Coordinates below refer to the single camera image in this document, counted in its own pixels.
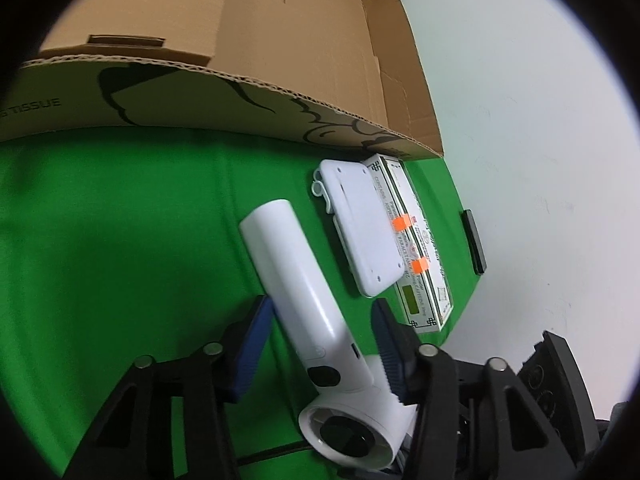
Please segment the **white handheld fan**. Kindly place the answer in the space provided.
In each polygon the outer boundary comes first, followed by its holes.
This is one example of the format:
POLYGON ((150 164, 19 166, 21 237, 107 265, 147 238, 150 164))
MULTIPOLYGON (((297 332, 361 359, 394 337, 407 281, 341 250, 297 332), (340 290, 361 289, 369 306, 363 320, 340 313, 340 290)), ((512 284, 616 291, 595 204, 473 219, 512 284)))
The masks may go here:
POLYGON ((272 200, 240 231, 278 320, 318 392, 298 415, 307 442, 337 465, 390 466, 414 411, 390 391, 379 356, 358 348, 294 209, 272 200))

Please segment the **white green medicine box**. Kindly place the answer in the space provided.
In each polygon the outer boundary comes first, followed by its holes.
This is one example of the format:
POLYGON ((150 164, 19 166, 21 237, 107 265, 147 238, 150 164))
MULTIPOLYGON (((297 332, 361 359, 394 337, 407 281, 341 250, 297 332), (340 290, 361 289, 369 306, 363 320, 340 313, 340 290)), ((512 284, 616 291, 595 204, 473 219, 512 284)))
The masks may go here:
POLYGON ((373 155, 363 165, 370 171, 404 259, 406 270, 395 287, 405 319, 419 334, 439 332, 454 300, 418 194, 401 160, 373 155))

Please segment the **white plastic case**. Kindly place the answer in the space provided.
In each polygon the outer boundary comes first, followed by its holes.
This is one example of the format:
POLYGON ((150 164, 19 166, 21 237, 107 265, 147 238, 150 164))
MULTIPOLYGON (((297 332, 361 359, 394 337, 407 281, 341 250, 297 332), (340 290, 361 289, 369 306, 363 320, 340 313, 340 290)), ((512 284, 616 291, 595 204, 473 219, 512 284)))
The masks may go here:
POLYGON ((367 166, 322 160, 311 193, 326 203, 360 294, 373 298, 398 282, 406 270, 404 259, 367 166))

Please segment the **small black flat device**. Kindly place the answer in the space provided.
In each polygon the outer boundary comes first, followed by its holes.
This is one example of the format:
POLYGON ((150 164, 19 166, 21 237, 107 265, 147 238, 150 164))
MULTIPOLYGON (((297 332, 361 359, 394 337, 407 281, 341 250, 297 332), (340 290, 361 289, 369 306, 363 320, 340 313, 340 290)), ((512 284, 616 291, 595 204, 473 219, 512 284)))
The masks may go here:
POLYGON ((468 241, 474 272, 476 275, 483 275, 487 270, 487 262, 473 211, 471 209, 462 211, 461 221, 466 240, 468 241))

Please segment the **large cardboard box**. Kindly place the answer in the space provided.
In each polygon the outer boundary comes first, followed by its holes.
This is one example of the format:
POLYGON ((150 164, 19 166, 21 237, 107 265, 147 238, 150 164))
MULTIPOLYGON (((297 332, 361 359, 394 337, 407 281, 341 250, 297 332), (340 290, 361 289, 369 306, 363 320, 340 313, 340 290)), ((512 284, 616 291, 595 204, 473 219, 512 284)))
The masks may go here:
POLYGON ((444 152, 401 0, 75 0, 17 72, 1 136, 106 126, 444 152))

